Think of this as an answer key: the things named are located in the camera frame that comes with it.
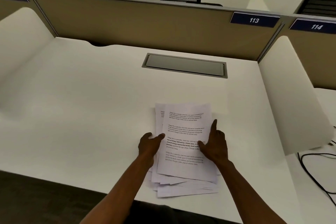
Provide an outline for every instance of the white desk surface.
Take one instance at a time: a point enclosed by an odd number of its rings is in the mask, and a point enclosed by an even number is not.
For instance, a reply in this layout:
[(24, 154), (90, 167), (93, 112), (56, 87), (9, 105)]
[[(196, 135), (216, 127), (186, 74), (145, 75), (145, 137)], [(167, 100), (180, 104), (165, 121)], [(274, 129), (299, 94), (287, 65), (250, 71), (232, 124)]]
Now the white desk surface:
[[(142, 68), (148, 52), (225, 61), (229, 78)], [(155, 131), (155, 102), (210, 102), (237, 169), (288, 224), (302, 223), (254, 61), (56, 38), (0, 87), (0, 170), (107, 193)], [(159, 199), (144, 182), (136, 199), (241, 223), (219, 187)]]
[[(330, 123), (336, 126), (336, 90), (315, 89), (315, 91)], [(336, 141), (336, 129), (333, 140)], [(300, 152), (300, 155), (305, 153), (336, 154), (336, 146), (325, 145), (316, 150)], [(295, 154), (286, 156), (286, 159), (305, 223), (335, 224), (336, 208), (328, 196), (305, 173)], [(303, 160), (308, 171), (326, 190), (336, 192), (336, 160), (320, 156), (307, 156)]]

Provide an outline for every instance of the metal trim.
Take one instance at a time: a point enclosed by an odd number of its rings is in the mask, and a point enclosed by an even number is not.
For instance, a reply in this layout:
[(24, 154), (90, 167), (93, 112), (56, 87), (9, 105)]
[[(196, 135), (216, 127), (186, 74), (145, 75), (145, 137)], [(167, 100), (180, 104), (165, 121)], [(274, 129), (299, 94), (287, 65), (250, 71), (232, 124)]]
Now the metal trim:
[[(211, 74), (202, 74), (202, 73), (194, 73), (194, 72), (187, 72), (187, 71), (181, 71), (181, 70), (173, 70), (173, 69), (164, 69), (164, 68), (157, 68), (157, 67), (148, 67), (146, 65), (148, 58), (150, 55), (157, 55), (157, 56), (166, 56), (166, 57), (173, 57), (173, 58), (180, 58), (180, 59), (191, 59), (191, 60), (200, 60), (200, 61), (210, 61), (210, 62), (216, 62), (216, 63), (222, 63), (223, 64), (223, 76), (217, 76), (217, 75), (211, 75)], [(203, 76), (211, 76), (211, 77), (217, 77), (217, 78), (228, 78), (228, 70), (226, 68), (226, 62), (222, 61), (216, 61), (216, 60), (205, 60), (205, 59), (193, 59), (193, 58), (187, 58), (187, 57), (179, 57), (179, 56), (171, 56), (171, 55), (162, 55), (157, 53), (147, 53), (146, 57), (142, 63), (143, 68), (150, 68), (150, 69), (157, 69), (157, 70), (165, 70), (165, 71), (171, 71), (171, 72), (178, 72), (178, 73), (187, 73), (187, 74), (197, 74), (197, 75), (203, 75)]]
[(260, 63), (260, 61), (266, 55), (267, 51), (269, 50), (269, 48), (271, 47), (271, 45), (274, 42), (275, 38), (278, 36), (278, 34), (280, 33), (280, 31), (282, 30), (282, 28), (284, 27), (285, 24), (286, 24), (285, 22), (281, 22), (281, 24), (279, 25), (278, 29), (275, 31), (274, 35), (272, 36), (272, 38), (270, 39), (270, 41), (268, 42), (268, 44), (266, 45), (266, 47), (264, 48), (264, 50), (262, 51), (262, 53), (257, 58), (257, 62), (258, 63)]
[(57, 33), (56, 29), (53, 27), (53, 25), (51, 24), (51, 22), (49, 21), (48, 17), (46, 16), (46, 14), (44, 13), (44, 11), (42, 10), (42, 8), (40, 7), (39, 3), (37, 2), (37, 0), (33, 0), (34, 3), (36, 4), (36, 6), (38, 7), (38, 9), (40, 10), (40, 12), (42, 13), (42, 15), (44, 16), (44, 18), (46, 19), (46, 21), (48, 22), (49, 26), (51, 27), (51, 29), (54, 31), (55, 35), (57, 37), (59, 37), (60, 35)]

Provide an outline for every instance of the text 113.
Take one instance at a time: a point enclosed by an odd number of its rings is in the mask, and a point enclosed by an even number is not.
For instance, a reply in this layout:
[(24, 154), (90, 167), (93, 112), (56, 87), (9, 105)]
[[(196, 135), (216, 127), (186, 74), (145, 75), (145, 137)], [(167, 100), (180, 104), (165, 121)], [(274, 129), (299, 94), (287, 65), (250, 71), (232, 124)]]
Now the text 113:
[(250, 22), (258, 23), (258, 22), (259, 22), (259, 19), (257, 19), (257, 18), (251, 18), (251, 19), (250, 19)]

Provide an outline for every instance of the cubicle partition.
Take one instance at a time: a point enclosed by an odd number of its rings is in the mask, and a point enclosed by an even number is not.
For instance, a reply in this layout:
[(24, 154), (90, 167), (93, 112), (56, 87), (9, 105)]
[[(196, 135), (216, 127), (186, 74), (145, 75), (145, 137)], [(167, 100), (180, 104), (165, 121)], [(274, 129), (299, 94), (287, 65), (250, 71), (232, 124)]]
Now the cubicle partition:
[(336, 90), (336, 18), (287, 16), (277, 35), (290, 39), (315, 88)]
[(273, 25), (243, 25), (230, 23), (233, 9), (168, 1), (37, 2), (61, 37), (248, 60), (257, 60), (281, 25), (276, 15)]
[(314, 87), (336, 89), (335, 18), (153, 0), (0, 0), (0, 4), (0, 19), (27, 6), (54, 36), (98, 46), (122, 44), (261, 61), (275, 40), (286, 35)]
[(22, 7), (28, 7), (33, 9), (47, 26), (49, 31), (53, 34), (53, 36), (56, 36), (53, 27), (49, 24), (47, 18), (44, 16), (43, 12), (39, 9), (34, 0), (0, 0), (0, 20), (14, 13)]

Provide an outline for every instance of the stack of paper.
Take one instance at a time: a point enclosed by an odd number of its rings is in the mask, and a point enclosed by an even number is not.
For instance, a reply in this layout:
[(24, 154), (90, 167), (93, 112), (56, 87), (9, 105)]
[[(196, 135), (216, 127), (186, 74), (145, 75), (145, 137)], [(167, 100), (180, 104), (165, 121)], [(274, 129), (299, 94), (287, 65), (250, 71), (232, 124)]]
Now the stack of paper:
[(197, 141), (208, 141), (210, 104), (155, 104), (155, 114), (156, 135), (166, 135), (152, 167), (157, 196), (217, 193), (216, 166), (197, 145)]

